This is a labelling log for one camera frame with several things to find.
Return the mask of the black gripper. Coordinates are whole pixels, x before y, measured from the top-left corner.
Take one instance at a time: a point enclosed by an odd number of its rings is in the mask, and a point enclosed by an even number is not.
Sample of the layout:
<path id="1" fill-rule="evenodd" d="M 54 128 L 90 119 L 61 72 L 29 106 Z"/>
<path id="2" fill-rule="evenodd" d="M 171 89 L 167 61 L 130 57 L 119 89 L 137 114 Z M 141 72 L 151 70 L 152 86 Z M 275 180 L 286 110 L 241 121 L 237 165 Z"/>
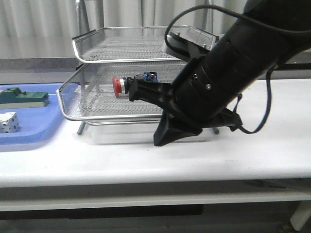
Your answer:
<path id="1" fill-rule="evenodd" d="M 129 100 L 142 100 L 160 108 L 174 103 L 179 111 L 200 124 L 192 126 L 166 110 L 154 133 L 154 145 L 164 146 L 176 140 L 198 136 L 208 124 L 225 119 L 225 126 L 236 130 L 242 125 L 235 110 L 227 105 L 243 91 L 242 57 L 201 57 L 192 59 L 172 85 L 133 79 L 129 84 Z"/>

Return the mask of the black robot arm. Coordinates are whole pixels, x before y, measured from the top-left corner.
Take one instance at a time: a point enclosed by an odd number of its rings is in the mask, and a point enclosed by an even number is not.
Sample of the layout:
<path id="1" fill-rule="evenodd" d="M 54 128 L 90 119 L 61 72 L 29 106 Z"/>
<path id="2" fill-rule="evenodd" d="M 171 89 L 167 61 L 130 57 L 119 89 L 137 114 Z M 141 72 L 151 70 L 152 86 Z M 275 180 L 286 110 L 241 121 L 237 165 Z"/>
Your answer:
<path id="1" fill-rule="evenodd" d="M 212 5 L 236 22 L 206 50 L 190 41 L 166 42 L 188 63 L 173 83 L 133 79 L 129 99 L 162 108 L 154 145 L 199 135 L 203 128 L 243 130 L 236 111 L 227 105 L 262 73 L 269 81 L 275 69 L 311 46 L 311 3 L 308 0 L 249 0 L 243 13 Z"/>

